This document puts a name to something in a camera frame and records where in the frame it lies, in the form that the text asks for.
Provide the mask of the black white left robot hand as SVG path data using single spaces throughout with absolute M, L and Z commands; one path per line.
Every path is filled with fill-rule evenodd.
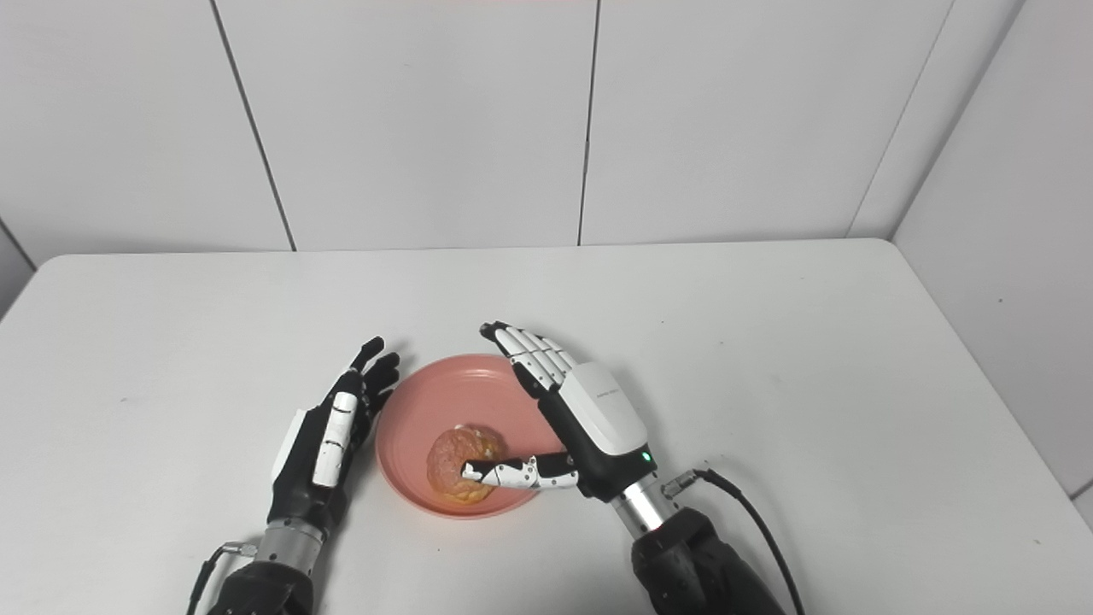
M 297 520 L 330 537 L 345 518 L 353 460 L 393 394 L 399 365 L 385 339 L 372 338 L 317 406 L 297 410 L 271 472 L 266 521 Z

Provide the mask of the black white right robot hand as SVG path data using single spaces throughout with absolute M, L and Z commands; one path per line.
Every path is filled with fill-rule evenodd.
M 587 498 L 612 502 L 657 470 L 644 421 L 604 366 L 575 360 L 554 340 L 500 320 L 479 332 L 512 363 L 517 382 L 563 450 L 467 459 L 461 478 L 522 490 L 577 488 Z

